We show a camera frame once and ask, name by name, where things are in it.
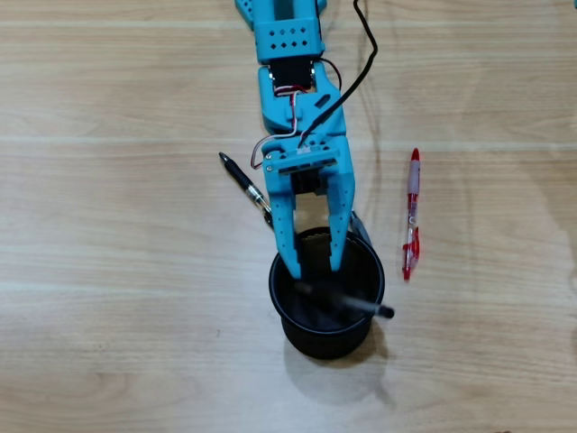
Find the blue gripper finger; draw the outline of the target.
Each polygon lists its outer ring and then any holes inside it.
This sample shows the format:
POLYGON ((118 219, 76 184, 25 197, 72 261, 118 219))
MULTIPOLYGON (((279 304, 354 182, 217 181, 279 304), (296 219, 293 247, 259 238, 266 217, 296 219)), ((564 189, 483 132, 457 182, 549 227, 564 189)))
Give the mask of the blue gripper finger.
POLYGON ((353 209, 354 182, 329 182, 327 203, 331 235, 330 265, 333 272, 341 268, 349 220, 353 209))
POLYGON ((286 153, 269 152, 263 161, 263 173, 269 195, 273 229, 279 255, 293 278, 301 277, 301 265, 295 232, 295 193, 290 174, 285 171, 292 161, 286 153))

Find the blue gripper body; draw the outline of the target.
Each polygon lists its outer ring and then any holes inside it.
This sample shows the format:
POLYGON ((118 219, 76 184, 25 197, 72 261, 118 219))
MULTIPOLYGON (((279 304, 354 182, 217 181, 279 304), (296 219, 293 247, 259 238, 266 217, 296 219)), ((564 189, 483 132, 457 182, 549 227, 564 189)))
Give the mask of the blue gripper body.
POLYGON ((329 182, 354 182, 353 163, 344 137, 316 138, 303 146, 286 145, 271 152, 286 153, 292 163, 288 169, 295 195, 327 195, 329 182))

